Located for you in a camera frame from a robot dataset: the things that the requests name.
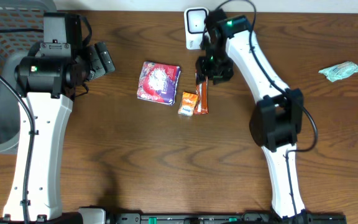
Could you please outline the purple red snack bag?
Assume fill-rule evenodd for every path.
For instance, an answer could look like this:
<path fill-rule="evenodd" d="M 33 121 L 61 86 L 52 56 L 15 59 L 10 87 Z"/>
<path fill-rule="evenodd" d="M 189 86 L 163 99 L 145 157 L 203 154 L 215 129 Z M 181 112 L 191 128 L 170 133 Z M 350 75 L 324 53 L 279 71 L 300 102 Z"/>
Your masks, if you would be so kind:
<path fill-rule="evenodd" d="M 137 98 L 173 105 L 181 68 L 154 62 L 144 62 L 139 76 Z"/>

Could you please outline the mint green snack packet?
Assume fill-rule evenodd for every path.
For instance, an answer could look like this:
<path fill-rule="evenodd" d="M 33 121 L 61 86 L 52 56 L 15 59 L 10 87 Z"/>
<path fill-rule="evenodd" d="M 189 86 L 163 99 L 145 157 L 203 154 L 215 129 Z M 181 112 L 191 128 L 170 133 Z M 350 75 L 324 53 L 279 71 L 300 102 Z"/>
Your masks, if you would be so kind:
<path fill-rule="evenodd" d="M 323 74 L 329 81 L 335 82 L 349 78 L 354 73 L 358 73 L 358 65 L 354 62 L 346 61 L 328 68 L 324 68 L 318 73 Z"/>

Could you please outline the small orange tissue pack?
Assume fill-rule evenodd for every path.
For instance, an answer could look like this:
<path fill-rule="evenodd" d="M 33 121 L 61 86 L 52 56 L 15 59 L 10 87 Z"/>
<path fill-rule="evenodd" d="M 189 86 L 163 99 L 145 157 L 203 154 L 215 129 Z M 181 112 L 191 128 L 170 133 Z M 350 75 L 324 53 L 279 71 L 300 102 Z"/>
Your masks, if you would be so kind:
<path fill-rule="evenodd" d="M 197 94 L 183 92 L 181 104 L 178 109 L 178 114 L 184 116 L 192 116 L 197 102 L 198 102 Z"/>

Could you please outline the orange brown snack bar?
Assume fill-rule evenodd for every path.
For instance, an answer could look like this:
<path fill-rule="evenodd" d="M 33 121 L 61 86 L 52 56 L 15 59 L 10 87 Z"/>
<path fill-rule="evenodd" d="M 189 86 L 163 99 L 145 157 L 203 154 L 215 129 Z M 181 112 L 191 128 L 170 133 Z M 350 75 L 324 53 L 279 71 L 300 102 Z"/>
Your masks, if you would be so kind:
<path fill-rule="evenodd" d="M 196 85 L 196 94 L 198 101 L 193 114 L 208 114 L 208 79 Z"/>

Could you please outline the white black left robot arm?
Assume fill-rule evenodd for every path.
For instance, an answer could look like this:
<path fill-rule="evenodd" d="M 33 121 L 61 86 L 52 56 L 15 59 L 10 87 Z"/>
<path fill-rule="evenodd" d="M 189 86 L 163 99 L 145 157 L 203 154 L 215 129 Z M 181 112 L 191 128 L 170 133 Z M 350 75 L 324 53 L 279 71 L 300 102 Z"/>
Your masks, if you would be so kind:
<path fill-rule="evenodd" d="M 44 14 L 44 39 L 15 67 L 9 91 L 20 104 L 14 180 L 0 223 L 110 223 L 99 207 L 64 212 L 60 169 L 65 130 L 76 88 L 115 70 L 103 42 L 83 37 L 88 20 L 65 12 Z"/>

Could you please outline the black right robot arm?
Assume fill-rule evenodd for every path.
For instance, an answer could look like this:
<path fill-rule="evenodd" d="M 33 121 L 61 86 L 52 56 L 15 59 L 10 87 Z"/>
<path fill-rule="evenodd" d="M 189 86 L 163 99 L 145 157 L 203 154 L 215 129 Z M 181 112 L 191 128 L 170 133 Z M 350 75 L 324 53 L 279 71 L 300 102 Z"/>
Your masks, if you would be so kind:
<path fill-rule="evenodd" d="M 304 209 L 296 173 L 295 150 L 301 131 L 303 94 L 276 74 L 262 52 L 246 16 L 229 18 L 222 9 L 204 20 L 204 57 L 196 61 L 196 83 L 229 81 L 237 67 L 255 107 L 249 123 L 252 139 L 265 154 L 272 184 L 272 210 L 281 220 Z"/>

